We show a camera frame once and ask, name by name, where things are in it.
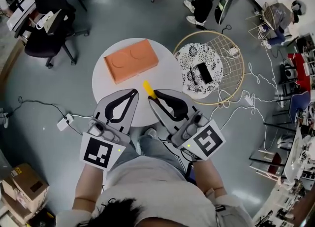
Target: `black office chair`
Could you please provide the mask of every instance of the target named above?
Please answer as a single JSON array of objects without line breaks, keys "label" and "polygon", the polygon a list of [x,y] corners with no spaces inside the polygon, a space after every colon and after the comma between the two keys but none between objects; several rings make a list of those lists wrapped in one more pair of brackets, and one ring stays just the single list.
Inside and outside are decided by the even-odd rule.
[{"label": "black office chair", "polygon": [[25,46],[25,53],[33,57],[48,58],[46,66],[52,68],[52,58],[56,56],[61,47],[63,47],[71,59],[71,65],[76,65],[76,59],[73,58],[65,45],[66,38],[81,34],[88,36],[89,31],[75,32],[73,30],[72,23],[75,19],[74,7],[67,3],[66,0],[35,0],[35,4],[37,11],[42,14],[47,14],[49,11],[56,13],[60,9],[61,11],[54,20],[48,33],[44,28],[38,30],[25,25],[25,30],[31,31],[31,35]]}]

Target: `black hair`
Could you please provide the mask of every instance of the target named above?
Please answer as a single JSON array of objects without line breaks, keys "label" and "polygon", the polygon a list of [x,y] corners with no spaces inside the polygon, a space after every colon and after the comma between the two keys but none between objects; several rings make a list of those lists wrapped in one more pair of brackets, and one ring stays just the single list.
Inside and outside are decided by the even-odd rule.
[{"label": "black hair", "polygon": [[300,19],[299,16],[296,13],[293,13],[294,15],[294,23],[299,23]]},{"label": "black hair", "polygon": [[80,223],[77,227],[101,227],[101,226],[122,226],[134,227],[136,220],[142,212],[142,207],[134,207],[134,198],[124,200],[110,199],[103,204],[104,209],[95,218],[88,222]]}]

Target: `black pants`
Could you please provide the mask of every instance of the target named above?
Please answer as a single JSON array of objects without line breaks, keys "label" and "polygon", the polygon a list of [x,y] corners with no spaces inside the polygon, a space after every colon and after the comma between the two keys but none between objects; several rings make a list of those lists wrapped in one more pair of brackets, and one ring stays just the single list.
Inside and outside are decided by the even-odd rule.
[{"label": "black pants", "polygon": [[213,0],[193,0],[191,1],[192,6],[195,7],[195,19],[198,22],[204,22],[212,8]]}]

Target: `concrete floor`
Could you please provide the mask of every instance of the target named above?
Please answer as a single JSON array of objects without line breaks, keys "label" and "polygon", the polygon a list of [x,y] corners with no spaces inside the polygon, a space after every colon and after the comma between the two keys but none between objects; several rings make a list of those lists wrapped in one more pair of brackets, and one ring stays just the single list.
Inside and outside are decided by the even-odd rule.
[{"label": "concrete floor", "polygon": [[[77,8],[75,28],[91,27],[89,37],[79,36],[67,41],[72,53],[78,51],[78,64],[70,65],[63,50],[55,57],[55,66],[48,70],[45,60],[22,53],[8,79],[5,91],[7,107],[16,107],[18,96],[24,99],[37,99],[59,104],[65,111],[73,114],[92,115],[96,102],[92,92],[92,73],[99,56],[112,44],[126,38],[144,37],[155,40],[170,51],[187,34],[197,31],[186,21],[190,12],[183,5],[184,0],[85,0],[86,13],[76,0],[71,4]],[[264,47],[251,37],[247,30],[250,23],[246,17],[252,16],[253,5],[242,0],[234,6],[222,26],[218,26],[211,12],[206,27],[219,32],[226,24],[233,29],[226,31],[240,47],[248,72],[248,62],[253,71],[261,73],[271,81],[270,62]],[[281,56],[273,60],[275,73]],[[274,99],[272,86],[246,75],[241,89],[264,99]],[[213,118],[219,128],[230,117],[236,107],[248,106],[244,99],[231,104],[228,109],[214,112]],[[265,119],[270,118],[276,109],[274,103],[256,102]],[[199,106],[210,115],[214,106]],[[79,161],[81,136],[71,129],[60,132],[57,122],[60,113],[53,107],[27,103],[10,118],[7,130],[2,131],[1,148],[12,165],[29,162],[50,184],[48,206],[58,213],[71,208],[74,189],[83,168]],[[73,126],[79,131],[87,128],[87,120],[76,118]],[[159,134],[165,138],[165,129]],[[136,138],[142,129],[132,128],[131,135]],[[227,143],[213,156],[229,193],[239,196],[249,213],[253,216],[268,197],[274,183],[255,174],[249,168],[248,157],[263,142],[265,127],[261,116],[251,115],[250,110],[238,110],[229,124],[222,130]],[[268,129],[268,139],[273,139],[275,130]]]}]

